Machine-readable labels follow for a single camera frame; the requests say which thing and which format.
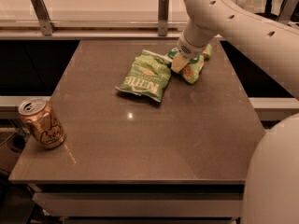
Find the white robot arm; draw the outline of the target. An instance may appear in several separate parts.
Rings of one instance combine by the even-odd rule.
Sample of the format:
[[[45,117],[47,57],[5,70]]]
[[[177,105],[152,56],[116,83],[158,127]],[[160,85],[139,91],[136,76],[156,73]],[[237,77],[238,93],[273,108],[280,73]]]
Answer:
[[[184,0],[189,21],[171,69],[179,72],[221,35],[299,99],[299,32],[246,11],[246,0]],[[299,224],[299,115],[264,135],[251,158],[241,224]]]

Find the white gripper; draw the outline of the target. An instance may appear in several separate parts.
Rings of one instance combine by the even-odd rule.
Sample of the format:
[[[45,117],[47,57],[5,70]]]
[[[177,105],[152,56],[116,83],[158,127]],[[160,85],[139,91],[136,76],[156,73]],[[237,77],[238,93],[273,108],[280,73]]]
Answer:
[[[180,53],[177,53],[171,64],[171,70],[175,73],[179,73],[189,62],[189,59],[194,59],[200,55],[207,46],[207,42],[203,44],[192,44],[187,40],[184,34],[181,34],[178,42],[177,49]]]

